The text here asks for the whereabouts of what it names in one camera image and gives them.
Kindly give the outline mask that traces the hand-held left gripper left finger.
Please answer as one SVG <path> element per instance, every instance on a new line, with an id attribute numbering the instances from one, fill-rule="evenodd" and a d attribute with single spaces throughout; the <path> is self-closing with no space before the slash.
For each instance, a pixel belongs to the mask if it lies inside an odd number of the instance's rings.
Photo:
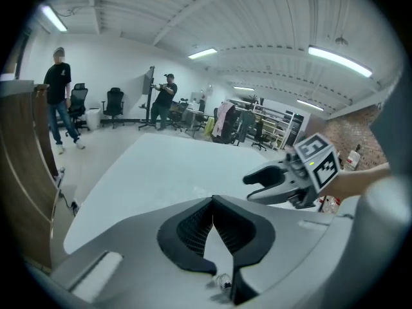
<path id="1" fill-rule="evenodd" d="M 77 308 L 230 308 L 208 273 L 182 270 L 158 244 L 161 226 L 201 203 L 178 203 L 126 218 L 70 254 L 51 278 Z"/>

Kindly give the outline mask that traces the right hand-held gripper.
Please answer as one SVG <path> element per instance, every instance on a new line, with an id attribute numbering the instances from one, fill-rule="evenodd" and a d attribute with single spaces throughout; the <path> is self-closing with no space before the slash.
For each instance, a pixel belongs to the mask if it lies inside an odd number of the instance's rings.
<path id="1" fill-rule="evenodd" d="M 263 163 L 247 172 L 245 185 L 269 186 L 248 194 L 247 200 L 263 205 L 289 201 L 296 209 L 312 208 L 340 171 L 334 146 L 320 133 L 294 145 L 286 154 L 286 162 L 294 174 L 293 181 L 286 181 L 288 169 L 282 160 Z"/>

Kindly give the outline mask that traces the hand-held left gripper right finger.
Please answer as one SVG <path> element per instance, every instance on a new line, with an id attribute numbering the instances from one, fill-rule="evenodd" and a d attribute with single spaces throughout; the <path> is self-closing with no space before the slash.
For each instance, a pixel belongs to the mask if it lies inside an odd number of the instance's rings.
<path id="1" fill-rule="evenodd" d="M 235 305 L 262 294 L 303 261 L 331 225 L 333 214 L 282 209 L 228 196 L 212 197 L 212 215 L 232 255 Z"/>

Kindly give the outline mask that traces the person's right forearm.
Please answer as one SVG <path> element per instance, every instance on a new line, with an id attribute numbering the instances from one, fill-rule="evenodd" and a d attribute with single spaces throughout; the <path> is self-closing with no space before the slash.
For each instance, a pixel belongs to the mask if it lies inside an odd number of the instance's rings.
<path id="1" fill-rule="evenodd" d="M 361 195 L 371 184 L 391 175 L 388 163 L 363 171 L 341 171 L 333 180 L 330 195 L 344 200 Z"/>

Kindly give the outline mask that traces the black office chair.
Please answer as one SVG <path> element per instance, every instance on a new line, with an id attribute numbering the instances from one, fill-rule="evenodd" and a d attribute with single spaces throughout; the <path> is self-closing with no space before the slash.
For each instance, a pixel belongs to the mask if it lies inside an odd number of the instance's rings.
<path id="1" fill-rule="evenodd" d="M 124 112 L 124 92 L 120 88 L 111 88 L 107 92 L 107 100 L 102 101 L 103 115 L 110 118 L 112 128 L 116 128 L 115 120 Z"/>
<path id="2" fill-rule="evenodd" d="M 89 131 L 86 121 L 81 119 L 86 114 L 85 101 L 87 94 L 88 89 L 86 88 L 85 83 L 74 85 L 74 88 L 71 91 L 71 106 L 68 113 L 77 133 L 80 133 L 80 129 L 87 129 Z"/>
<path id="3" fill-rule="evenodd" d="M 217 110 L 218 108 L 214 110 L 215 122 L 217 121 Z M 236 106 L 234 105 L 234 107 L 227 113 L 225 123 L 223 126 L 223 131 L 221 132 L 221 136 L 214 137 L 211 135 L 212 141 L 214 143 L 219 144 L 233 144 L 234 139 L 236 137 L 235 125 L 238 118 L 239 111 L 236 109 Z"/>
<path id="4" fill-rule="evenodd" d="M 267 138 L 267 136 L 263 134 L 263 121 L 260 120 L 256 123 L 256 133 L 254 135 L 254 141 L 251 146 L 256 146 L 259 150 L 264 149 L 266 151 L 267 149 L 263 144 L 268 141 L 269 139 Z"/>
<path id="5" fill-rule="evenodd" d="M 187 99 L 181 99 L 179 102 L 172 101 L 171 108 L 169 110 L 168 119 L 169 125 L 176 131 L 182 132 L 182 118 L 185 110 L 187 109 Z"/>

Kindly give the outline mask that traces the dark door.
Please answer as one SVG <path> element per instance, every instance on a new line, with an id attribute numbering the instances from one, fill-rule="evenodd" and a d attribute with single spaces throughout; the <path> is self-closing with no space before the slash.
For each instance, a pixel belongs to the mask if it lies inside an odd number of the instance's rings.
<path id="1" fill-rule="evenodd" d="M 298 115 L 298 114 L 294 115 L 290 123 L 290 132 L 289 132 L 289 136 L 286 141 L 286 145 L 293 146 L 300 132 L 300 128 L 302 126 L 303 120 L 304 120 L 304 116 Z"/>

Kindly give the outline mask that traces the white shelving unit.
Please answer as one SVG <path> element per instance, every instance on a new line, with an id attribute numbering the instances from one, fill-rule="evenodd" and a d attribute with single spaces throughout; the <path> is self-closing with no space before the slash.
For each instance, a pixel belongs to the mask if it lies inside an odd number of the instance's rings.
<path id="1" fill-rule="evenodd" d="M 295 113 L 286 110 L 285 112 L 277 111 L 260 104 L 254 104 L 254 114 L 263 121 L 263 134 L 269 138 L 269 145 L 272 149 L 284 149 L 290 132 L 290 123 Z"/>

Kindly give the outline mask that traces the grey garment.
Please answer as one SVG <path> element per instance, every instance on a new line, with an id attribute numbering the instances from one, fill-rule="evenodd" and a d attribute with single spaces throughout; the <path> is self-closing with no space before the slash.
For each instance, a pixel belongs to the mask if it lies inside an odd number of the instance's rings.
<path id="1" fill-rule="evenodd" d="M 244 142 L 248 133 L 248 130 L 251 126 L 256 123 L 256 116 L 252 110 L 246 110 L 241 113 L 240 116 L 240 127 L 238 132 L 239 142 Z"/>

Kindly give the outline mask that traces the pink garment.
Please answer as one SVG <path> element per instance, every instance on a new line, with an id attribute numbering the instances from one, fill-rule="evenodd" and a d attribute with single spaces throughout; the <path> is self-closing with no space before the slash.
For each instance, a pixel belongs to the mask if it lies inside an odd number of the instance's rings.
<path id="1" fill-rule="evenodd" d="M 212 136 L 221 136 L 223 131 L 223 126 L 227 113 L 234 107 L 234 104 L 229 101 L 224 101 L 217 110 L 217 121 L 215 122 L 214 129 L 212 131 Z"/>

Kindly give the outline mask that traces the office desk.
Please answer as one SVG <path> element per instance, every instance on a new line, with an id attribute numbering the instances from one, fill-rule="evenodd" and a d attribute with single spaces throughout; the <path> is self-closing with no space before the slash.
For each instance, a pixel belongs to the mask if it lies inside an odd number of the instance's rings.
<path id="1" fill-rule="evenodd" d="M 187 108 L 185 111 L 191 116 L 190 126 L 185 129 L 185 133 L 191 131 L 192 137 L 194 138 L 194 134 L 196 131 L 205 129 L 209 117 L 203 111 L 200 110 Z"/>

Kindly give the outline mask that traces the white plastic bin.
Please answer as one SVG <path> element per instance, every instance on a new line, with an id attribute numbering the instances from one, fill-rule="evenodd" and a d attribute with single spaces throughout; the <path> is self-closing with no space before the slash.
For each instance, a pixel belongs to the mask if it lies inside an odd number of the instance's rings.
<path id="1" fill-rule="evenodd" d="M 100 127 L 100 108 L 91 108 L 86 111 L 86 123 L 90 131 Z"/>

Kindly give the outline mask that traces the brown wooden cabinet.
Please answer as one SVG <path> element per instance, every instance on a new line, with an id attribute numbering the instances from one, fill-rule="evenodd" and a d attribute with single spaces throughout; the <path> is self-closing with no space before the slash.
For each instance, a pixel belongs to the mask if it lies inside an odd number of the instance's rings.
<path id="1" fill-rule="evenodd" d="M 0 81 L 0 209 L 17 250 L 51 272 L 58 177 L 48 135 L 46 87 Z"/>

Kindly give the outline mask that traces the screen on rolling stand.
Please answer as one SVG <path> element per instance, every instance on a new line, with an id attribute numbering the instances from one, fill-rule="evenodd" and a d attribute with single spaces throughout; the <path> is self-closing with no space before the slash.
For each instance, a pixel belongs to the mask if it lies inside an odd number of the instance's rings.
<path id="1" fill-rule="evenodd" d="M 147 100 L 143 106 L 143 108 L 145 109 L 145 118 L 139 121 L 139 131 L 145 127 L 153 127 L 153 124 L 151 123 L 151 99 L 153 91 L 154 72 L 155 66 L 151 66 L 144 75 L 142 94 L 147 96 Z"/>

